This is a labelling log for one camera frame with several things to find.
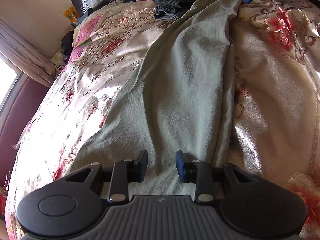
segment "red flower print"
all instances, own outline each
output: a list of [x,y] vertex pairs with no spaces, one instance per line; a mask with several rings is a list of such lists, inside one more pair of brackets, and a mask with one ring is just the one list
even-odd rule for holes
[[268,40],[271,43],[277,43],[284,50],[292,50],[292,41],[290,40],[291,30],[295,27],[295,22],[292,20],[292,17],[286,9],[278,7],[278,12],[276,16],[271,16],[267,18],[266,28],[267,32],[270,32]]
[[314,165],[312,172],[296,171],[284,187],[302,198],[307,206],[308,215],[300,237],[304,240],[319,240],[320,168]]
[[119,24],[123,24],[126,21],[126,17],[122,16],[121,19],[119,20]]
[[93,102],[93,103],[91,104],[91,110],[90,110],[90,112],[89,112],[89,116],[88,116],[87,121],[89,120],[90,116],[91,116],[92,114],[94,114],[94,112],[97,110],[98,105],[99,105],[99,101],[95,101],[95,102]]
[[4,216],[5,202],[3,195],[0,194],[0,214],[2,216]]
[[73,92],[69,92],[67,94],[66,101],[70,102],[73,99],[73,97],[74,97],[74,93]]
[[106,120],[106,116],[104,116],[104,117],[102,118],[101,123],[100,123],[100,125],[99,125],[99,128],[102,128],[105,120]]
[[240,86],[237,88],[237,92],[239,93],[239,95],[243,95],[244,97],[247,97],[249,95],[249,92],[246,89],[246,83],[242,83],[240,84]]
[[103,50],[103,54],[105,55],[109,55],[109,54],[113,54],[113,52],[118,49],[118,47],[121,45],[122,43],[122,39],[118,38],[115,41],[111,42],[104,50]]
[[59,162],[58,162],[58,166],[55,169],[54,173],[53,173],[53,180],[57,180],[60,179],[62,177],[62,169],[64,167],[64,158],[63,158],[63,154],[65,151],[65,146],[63,146],[63,148],[60,149],[60,157],[59,157]]

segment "bed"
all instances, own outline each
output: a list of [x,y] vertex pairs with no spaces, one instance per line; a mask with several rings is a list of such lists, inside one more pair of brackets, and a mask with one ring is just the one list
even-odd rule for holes
[[[23,135],[6,202],[11,240],[23,236],[15,218],[19,201],[66,174],[173,22],[153,18],[152,0],[110,1],[75,29],[70,60]],[[320,236],[319,25],[320,10],[308,0],[255,0],[230,23],[237,77],[227,161],[305,201],[303,239]]]

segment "gray cloth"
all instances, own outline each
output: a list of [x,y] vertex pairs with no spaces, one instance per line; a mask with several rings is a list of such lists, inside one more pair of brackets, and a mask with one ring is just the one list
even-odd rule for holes
[[127,80],[102,129],[79,150],[69,172],[92,162],[103,167],[148,151],[143,183],[129,194],[194,195],[180,184],[175,153],[220,166],[226,159],[235,89],[228,22],[241,0],[196,0],[154,42]]
[[181,9],[168,5],[159,5],[155,9],[156,12],[153,14],[153,17],[156,20],[177,20],[189,10],[189,8]]

